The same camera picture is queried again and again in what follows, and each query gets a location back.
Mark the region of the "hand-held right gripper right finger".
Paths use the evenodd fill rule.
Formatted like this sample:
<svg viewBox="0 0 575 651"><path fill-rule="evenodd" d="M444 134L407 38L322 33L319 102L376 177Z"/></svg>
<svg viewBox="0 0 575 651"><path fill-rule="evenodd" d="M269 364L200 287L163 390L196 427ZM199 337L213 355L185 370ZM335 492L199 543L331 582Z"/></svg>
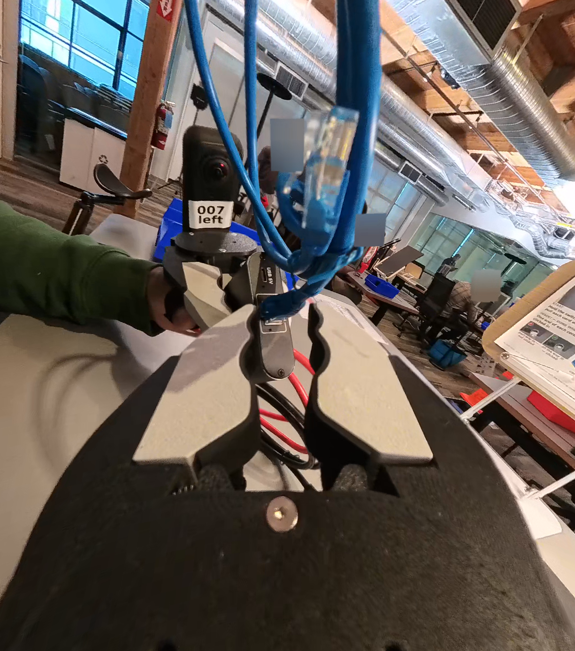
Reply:
<svg viewBox="0 0 575 651"><path fill-rule="evenodd" d="M313 303L308 335L314 375L306 433L319 460L349 451L379 464L429 463L433 452L398 379L395 359L376 332L331 303Z"/></svg>

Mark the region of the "instruction sheet on stand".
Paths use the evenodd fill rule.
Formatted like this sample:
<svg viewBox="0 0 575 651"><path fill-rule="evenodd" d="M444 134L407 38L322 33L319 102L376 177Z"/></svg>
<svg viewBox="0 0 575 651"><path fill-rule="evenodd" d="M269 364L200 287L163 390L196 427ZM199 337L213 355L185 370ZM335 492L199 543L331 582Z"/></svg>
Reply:
<svg viewBox="0 0 575 651"><path fill-rule="evenodd" d="M575 420L575 260L497 318L482 345L512 378L465 411L464 422L520 383Z"/></svg>

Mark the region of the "black stool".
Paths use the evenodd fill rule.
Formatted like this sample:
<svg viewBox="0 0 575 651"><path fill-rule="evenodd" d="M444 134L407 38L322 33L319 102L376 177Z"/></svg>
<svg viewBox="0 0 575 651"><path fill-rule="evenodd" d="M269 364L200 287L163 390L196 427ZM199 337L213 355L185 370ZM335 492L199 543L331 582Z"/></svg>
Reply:
<svg viewBox="0 0 575 651"><path fill-rule="evenodd" d="M94 167L94 181L102 192L82 191L64 224L62 230L64 234L70 236L84 234L96 205L124 206L129 200L145 200L153 195L151 189L131 190L104 163Z"/></svg>

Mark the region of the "red fire extinguisher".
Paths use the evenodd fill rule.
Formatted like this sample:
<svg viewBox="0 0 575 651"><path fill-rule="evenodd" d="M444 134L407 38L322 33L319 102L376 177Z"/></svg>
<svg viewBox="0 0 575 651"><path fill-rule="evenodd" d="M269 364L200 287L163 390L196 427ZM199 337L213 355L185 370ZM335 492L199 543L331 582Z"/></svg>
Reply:
<svg viewBox="0 0 575 651"><path fill-rule="evenodd" d="M155 112L155 121L152 132L151 145L160 151L166 147L169 132L172 128L174 109L176 104L162 100Z"/></svg>

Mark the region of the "person's left hand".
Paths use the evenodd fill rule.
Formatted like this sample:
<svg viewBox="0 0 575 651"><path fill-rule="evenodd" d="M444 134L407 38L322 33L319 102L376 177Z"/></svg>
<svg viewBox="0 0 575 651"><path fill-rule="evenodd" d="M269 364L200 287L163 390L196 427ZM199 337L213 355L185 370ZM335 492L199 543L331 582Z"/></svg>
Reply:
<svg viewBox="0 0 575 651"><path fill-rule="evenodd" d="M201 329L186 310L183 294L160 265L151 269L147 276L145 298L151 320L162 330L189 337L200 336Z"/></svg>

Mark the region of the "blue plastic bin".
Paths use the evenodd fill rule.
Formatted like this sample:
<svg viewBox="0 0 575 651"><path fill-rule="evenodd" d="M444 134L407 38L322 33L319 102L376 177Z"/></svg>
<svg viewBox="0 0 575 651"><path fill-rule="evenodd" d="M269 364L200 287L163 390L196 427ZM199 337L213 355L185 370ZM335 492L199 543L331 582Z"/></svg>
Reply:
<svg viewBox="0 0 575 651"><path fill-rule="evenodd" d="M154 262L162 262L165 254L165 249L170 246L171 239L183 231L183 201L181 199L173 199L168 209L165 211L161 219L161 225L157 232L155 247L153 249L152 260ZM233 222L230 227L230 232L235 234L243 234L251 238L257 245L260 245L260 240L257 232L247 226Z"/></svg>

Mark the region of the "black ethernet adapter hub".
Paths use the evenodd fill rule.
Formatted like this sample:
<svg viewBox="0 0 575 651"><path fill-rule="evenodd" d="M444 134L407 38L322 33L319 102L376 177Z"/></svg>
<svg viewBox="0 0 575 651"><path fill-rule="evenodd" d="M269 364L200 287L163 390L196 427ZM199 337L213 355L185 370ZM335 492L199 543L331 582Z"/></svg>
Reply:
<svg viewBox="0 0 575 651"><path fill-rule="evenodd" d="M255 307L249 321L251 341L245 353L246 369L255 384L287 379L296 365L291 320L265 320Z"/></svg>

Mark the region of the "silver air duct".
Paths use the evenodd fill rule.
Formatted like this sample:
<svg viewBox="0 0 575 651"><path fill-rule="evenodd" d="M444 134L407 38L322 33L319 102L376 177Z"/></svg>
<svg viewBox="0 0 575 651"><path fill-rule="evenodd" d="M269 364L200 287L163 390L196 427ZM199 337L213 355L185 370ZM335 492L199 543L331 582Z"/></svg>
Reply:
<svg viewBox="0 0 575 651"><path fill-rule="evenodd" d="M257 40L328 100L336 97L336 29L301 1L259 1ZM485 192L487 174L432 118L385 75L377 126L380 142L395 149L443 186L439 214L519 243L543 260L575 258L571 241L555 237L536 211L512 210Z"/></svg>
<svg viewBox="0 0 575 651"><path fill-rule="evenodd" d="M430 52L575 215L575 140L540 84L506 46L487 57L462 24L433 22Z"/></svg>

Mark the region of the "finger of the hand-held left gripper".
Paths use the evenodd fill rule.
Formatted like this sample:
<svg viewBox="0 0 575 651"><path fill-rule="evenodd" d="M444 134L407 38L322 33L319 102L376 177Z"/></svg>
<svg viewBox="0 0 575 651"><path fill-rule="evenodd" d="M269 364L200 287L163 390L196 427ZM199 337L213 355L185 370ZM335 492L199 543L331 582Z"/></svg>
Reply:
<svg viewBox="0 0 575 651"><path fill-rule="evenodd" d="M227 306L229 308L258 305L258 281L262 262L265 262L265 253L256 251L244 260L240 268L233 273L227 283Z"/></svg>
<svg viewBox="0 0 575 651"><path fill-rule="evenodd" d="M229 274L201 262L184 262L182 270L185 309L199 330L209 330L232 313L222 287L224 281L231 279Z"/></svg>

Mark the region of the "black disc lamp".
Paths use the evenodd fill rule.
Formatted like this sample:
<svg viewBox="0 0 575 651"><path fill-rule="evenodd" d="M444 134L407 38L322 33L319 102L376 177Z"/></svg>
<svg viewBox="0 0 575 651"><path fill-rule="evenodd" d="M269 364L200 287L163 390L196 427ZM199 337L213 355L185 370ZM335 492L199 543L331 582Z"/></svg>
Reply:
<svg viewBox="0 0 575 651"><path fill-rule="evenodd" d="M265 106L263 108L261 117L258 122L258 126L256 129L256 138L259 139L261 131L265 125L265 121L267 119L267 115L269 113L270 106L275 98L279 98L282 101L291 101L293 99L292 93L289 91L287 87L285 87L281 82L279 82L276 78L270 77L268 74L265 74L263 72L258 72L257 73L257 82L259 85L264 88L265 90L268 91L268 97L265 102Z"/></svg>

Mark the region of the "person's left forearm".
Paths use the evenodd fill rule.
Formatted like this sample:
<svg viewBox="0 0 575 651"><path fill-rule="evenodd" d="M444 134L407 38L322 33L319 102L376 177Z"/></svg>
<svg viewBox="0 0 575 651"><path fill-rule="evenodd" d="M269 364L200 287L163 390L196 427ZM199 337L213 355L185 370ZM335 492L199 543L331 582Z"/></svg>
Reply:
<svg viewBox="0 0 575 651"><path fill-rule="evenodd" d="M0 312L77 324L104 319L146 335L162 328L147 301L157 267L89 236L69 236L0 201Z"/></svg>

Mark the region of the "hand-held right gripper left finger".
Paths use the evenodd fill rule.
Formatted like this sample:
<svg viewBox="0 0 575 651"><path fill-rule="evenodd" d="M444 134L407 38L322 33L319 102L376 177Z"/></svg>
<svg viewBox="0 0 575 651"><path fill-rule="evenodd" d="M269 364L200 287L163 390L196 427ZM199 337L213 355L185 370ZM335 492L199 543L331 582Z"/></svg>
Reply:
<svg viewBox="0 0 575 651"><path fill-rule="evenodd" d="M167 360L132 394L147 421L137 464L243 468L259 448L255 388L244 367L254 309L243 307Z"/></svg>

